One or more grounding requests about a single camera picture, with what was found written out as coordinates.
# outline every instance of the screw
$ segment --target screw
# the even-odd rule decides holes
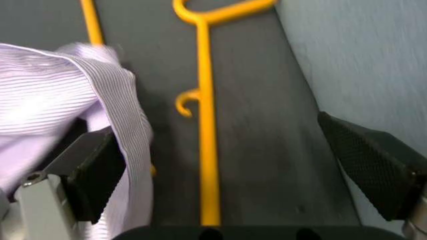
[[[34,185],[38,182],[41,182],[47,178],[46,173],[44,171],[35,171],[28,174],[26,177],[22,179],[22,187],[26,188],[31,185]]]

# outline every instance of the gray floor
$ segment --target gray floor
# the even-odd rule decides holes
[[[152,223],[197,225],[198,121],[174,107],[179,93],[197,86],[195,28],[175,16],[170,0],[99,0],[97,7],[106,41],[138,77],[154,129]],[[0,2],[0,42],[54,50],[86,40],[78,1]],[[358,224],[276,12],[218,26],[211,40],[223,224]]]

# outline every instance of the textured rubber grip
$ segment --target textured rubber grip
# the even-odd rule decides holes
[[[388,221],[406,219],[426,182],[427,159],[393,135],[321,112],[321,129],[348,176]]]

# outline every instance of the striped fabric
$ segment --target striped fabric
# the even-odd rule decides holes
[[[76,117],[86,111],[90,119],[94,104],[111,123],[126,170],[101,220],[80,227],[87,239],[110,239],[148,224],[151,217],[152,130],[137,99],[135,76],[121,68],[115,52],[105,46],[73,44],[49,52],[0,44],[0,188],[6,192],[37,165]],[[21,157],[26,152],[21,143],[26,141],[29,146],[43,144],[37,151],[27,148],[30,154]]]

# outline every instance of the yellow pole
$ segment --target yellow pole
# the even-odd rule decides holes
[[[179,113],[191,117],[190,110],[184,105],[187,101],[199,101],[200,221],[203,226],[219,226],[220,187],[209,25],[267,10],[276,0],[248,0],[208,12],[189,11],[184,6],[185,1],[173,0],[172,4],[182,20],[197,27],[198,89],[181,93],[175,105]]]
[[[90,43],[92,45],[103,45],[103,34],[101,32],[94,2],[92,0],[80,0],[80,3]]]

